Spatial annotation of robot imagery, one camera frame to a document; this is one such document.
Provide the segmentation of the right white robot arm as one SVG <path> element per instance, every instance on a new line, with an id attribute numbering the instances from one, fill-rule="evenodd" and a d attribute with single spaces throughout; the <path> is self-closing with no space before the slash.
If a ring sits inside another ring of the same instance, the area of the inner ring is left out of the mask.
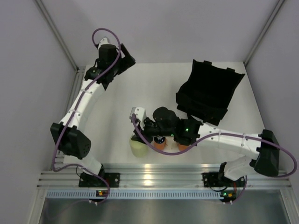
<path id="1" fill-rule="evenodd" d="M 142 107 L 133 109 L 131 115 L 136 126 L 131 139 L 143 145 L 152 145 L 162 151 L 166 139 L 171 137 L 180 154 L 200 146 L 240 154 L 241 158 L 221 164 L 217 179 L 222 185 L 229 185 L 253 173 L 278 177 L 279 144 L 270 130 L 264 129 L 260 134 L 249 135 L 229 132 L 191 117 L 181 119 L 166 107 L 157 108 L 151 119 Z"/>

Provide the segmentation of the yellow-green pump bottle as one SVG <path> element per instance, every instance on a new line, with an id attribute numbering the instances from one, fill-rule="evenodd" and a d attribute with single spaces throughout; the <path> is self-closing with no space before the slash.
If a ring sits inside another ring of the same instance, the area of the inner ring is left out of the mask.
<path id="1" fill-rule="evenodd" d="M 130 148 L 132 154 L 137 158 L 145 157 L 148 154 L 148 146 L 139 141 L 130 139 L 129 140 Z"/>

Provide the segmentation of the orange bottle white pump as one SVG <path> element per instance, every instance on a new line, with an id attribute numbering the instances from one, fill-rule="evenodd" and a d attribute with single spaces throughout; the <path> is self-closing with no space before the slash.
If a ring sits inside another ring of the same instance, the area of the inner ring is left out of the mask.
<path id="1" fill-rule="evenodd" d="M 178 149 L 180 152 L 183 152 L 189 147 L 189 145 L 190 145 L 190 143 L 188 143 L 188 142 L 179 142 Z"/>

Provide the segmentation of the cream bottle white cap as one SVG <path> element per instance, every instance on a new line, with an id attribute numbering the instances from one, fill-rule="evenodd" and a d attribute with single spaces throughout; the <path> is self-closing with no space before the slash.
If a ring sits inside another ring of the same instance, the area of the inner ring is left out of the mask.
<path id="1" fill-rule="evenodd" d="M 166 151 L 166 152 L 175 152 L 176 149 L 177 149 L 177 143 L 173 140 L 173 138 L 172 137 L 166 137 L 164 151 Z"/>

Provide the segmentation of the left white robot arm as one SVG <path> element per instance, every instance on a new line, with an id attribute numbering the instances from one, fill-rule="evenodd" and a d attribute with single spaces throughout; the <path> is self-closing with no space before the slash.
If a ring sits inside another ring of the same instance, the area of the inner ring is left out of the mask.
<path id="1" fill-rule="evenodd" d="M 110 43 L 98 44 L 99 57 L 94 66 L 85 72 L 81 89 L 71 108 L 59 123 L 50 127 L 58 151 L 64 154 L 66 167 L 81 168 L 79 186 L 105 187 L 104 166 L 91 152 L 91 140 L 84 134 L 88 117 L 114 78 L 135 65 L 135 59 L 124 44 L 119 47 Z"/>

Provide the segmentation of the black canvas bag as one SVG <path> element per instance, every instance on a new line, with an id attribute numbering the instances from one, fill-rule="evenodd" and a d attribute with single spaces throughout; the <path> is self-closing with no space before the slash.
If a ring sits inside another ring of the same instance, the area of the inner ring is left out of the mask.
<path id="1" fill-rule="evenodd" d="M 176 93 L 177 109 L 218 126 L 244 76 L 232 68 L 222 69 L 209 61 L 193 60 L 189 78 Z"/>

